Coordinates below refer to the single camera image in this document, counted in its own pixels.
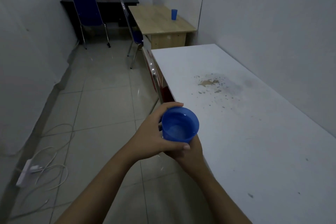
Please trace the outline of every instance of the blue chair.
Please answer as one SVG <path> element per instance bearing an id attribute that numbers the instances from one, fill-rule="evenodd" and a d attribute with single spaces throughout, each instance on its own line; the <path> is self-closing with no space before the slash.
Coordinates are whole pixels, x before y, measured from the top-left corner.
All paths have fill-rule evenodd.
<path id="1" fill-rule="evenodd" d="M 141 47 L 142 47 L 141 45 L 144 42 L 144 38 L 142 37 L 141 31 L 134 31 L 133 30 L 133 28 L 131 27 L 131 24 L 129 23 L 129 13 L 128 13 L 127 9 L 126 9 L 124 1 L 120 0 L 120 3 L 121 3 L 121 6 L 123 8 L 123 11 L 124 11 L 124 14 L 125 14 L 125 17 L 126 17 L 126 21 L 127 21 L 127 25 L 128 25 L 129 31 L 131 32 L 132 39 L 133 39 L 133 41 L 132 41 L 132 43 L 131 43 L 131 45 L 129 47 L 128 54 L 127 54 L 127 56 L 129 56 L 129 53 L 131 51 L 133 42 L 135 42 L 138 45 L 137 51 L 141 50 Z M 132 61 L 132 64 L 131 64 L 131 69 L 132 69 L 135 57 L 137 56 L 137 51 L 136 51 L 136 53 L 134 55 L 134 58 L 133 58 L 133 61 Z"/>
<path id="2" fill-rule="evenodd" d="M 106 24 L 102 20 L 96 0 L 73 0 L 73 3 L 75 4 L 78 19 L 81 24 L 81 31 L 85 49 L 86 49 L 86 43 L 84 39 L 82 26 L 100 26 L 100 25 L 104 25 L 105 27 L 105 32 L 107 36 L 107 46 L 111 48 L 109 36 L 107 35 Z"/>

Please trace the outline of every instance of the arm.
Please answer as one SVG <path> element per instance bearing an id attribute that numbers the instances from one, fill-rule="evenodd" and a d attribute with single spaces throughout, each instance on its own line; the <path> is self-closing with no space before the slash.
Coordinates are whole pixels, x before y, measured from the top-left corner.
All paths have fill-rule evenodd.
<path id="1" fill-rule="evenodd" d="M 174 158 L 202 190 L 217 223 L 251 223 L 212 176 L 203 158 L 201 142 L 196 135 L 189 151 L 172 151 L 166 154 Z"/>
<path id="2" fill-rule="evenodd" d="M 132 165 L 162 151 L 188 150 L 186 143 L 164 140 L 158 124 L 163 113 L 181 103 L 164 103 L 143 121 L 135 135 L 106 163 L 55 224 L 103 223 L 119 187 Z"/>

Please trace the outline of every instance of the white table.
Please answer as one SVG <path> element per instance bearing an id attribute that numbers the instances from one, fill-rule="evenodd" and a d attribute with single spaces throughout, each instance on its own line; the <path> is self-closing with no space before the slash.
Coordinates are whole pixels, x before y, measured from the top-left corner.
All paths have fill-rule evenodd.
<path id="1" fill-rule="evenodd" d="M 213 175 L 253 223 L 336 223 L 333 136 L 215 44 L 152 52 L 199 119 Z"/>

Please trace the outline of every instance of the cup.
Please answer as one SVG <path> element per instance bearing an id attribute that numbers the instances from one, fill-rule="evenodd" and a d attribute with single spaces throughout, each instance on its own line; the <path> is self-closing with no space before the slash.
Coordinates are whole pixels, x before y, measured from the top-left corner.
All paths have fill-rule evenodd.
<path id="1" fill-rule="evenodd" d="M 171 10 L 171 19 L 173 21 L 176 21 L 176 17 L 177 17 L 177 10 L 176 9 L 172 9 Z"/>
<path id="2" fill-rule="evenodd" d="M 162 136 L 169 141 L 189 143 L 199 127 L 196 115 L 185 107 L 169 108 L 162 116 Z"/>

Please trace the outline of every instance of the chair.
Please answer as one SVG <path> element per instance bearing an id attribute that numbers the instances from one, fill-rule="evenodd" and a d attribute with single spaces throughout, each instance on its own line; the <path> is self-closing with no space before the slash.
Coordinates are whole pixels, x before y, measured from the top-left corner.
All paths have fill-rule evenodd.
<path id="1" fill-rule="evenodd" d="M 131 27 L 131 24 L 129 23 L 129 13 L 128 13 L 127 9 L 126 9 L 124 1 L 120 0 L 120 3 L 121 3 L 121 6 L 123 8 L 124 15 L 125 15 L 125 18 L 126 18 L 126 21 L 127 21 L 127 25 L 128 25 L 129 31 L 131 32 L 132 40 L 133 40 L 132 43 L 131 43 L 131 45 L 130 45 L 130 47 L 129 47 L 128 53 L 127 53 L 127 56 L 129 56 L 129 53 L 131 51 L 133 42 L 135 42 L 138 45 L 137 50 L 141 50 L 140 45 L 143 44 L 144 39 L 142 37 L 141 31 L 134 31 L 133 28 Z M 133 66 L 133 63 L 134 63 L 134 60 L 135 60 L 136 56 L 137 56 L 137 52 L 134 55 L 134 58 L 133 58 L 133 61 L 132 61 L 132 64 L 131 64 L 131 69 L 132 69 L 132 66 Z"/>
<path id="2" fill-rule="evenodd" d="M 151 55 L 149 54 L 149 52 L 143 47 L 142 48 L 142 52 L 143 52 L 143 56 L 145 58 L 145 62 L 147 64 L 147 68 L 149 70 L 150 73 L 150 77 L 152 79 L 153 82 L 153 86 L 155 91 L 157 92 L 157 100 L 155 101 L 152 109 L 150 110 L 151 114 L 157 104 L 158 101 L 160 101 L 160 103 L 166 103 L 166 102 L 174 102 L 174 98 L 172 96 L 172 94 L 170 93 L 170 90 L 168 87 L 163 87 L 163 82 L 162 80 L 159 79 L 159 75 L 157 73 L 155 64 L 154 64 L 154 60 L 151 57 Z"/>
<path id="3" fill-rule="evenodd" d="M 107 35 L 106 24 L 102 20 L 96 0 L 73 0 L 73 3 L 75 5 L 78 19 L 81 24 L 81 31 L 85 49 L 86 49 L 86 43 L 84 39 L 82 26 L 100 26 L 100 25 L 104 25 L 105 27 L 105 32 L 107 36 L 107 46 L 111 48 L 109 36 Z"/>

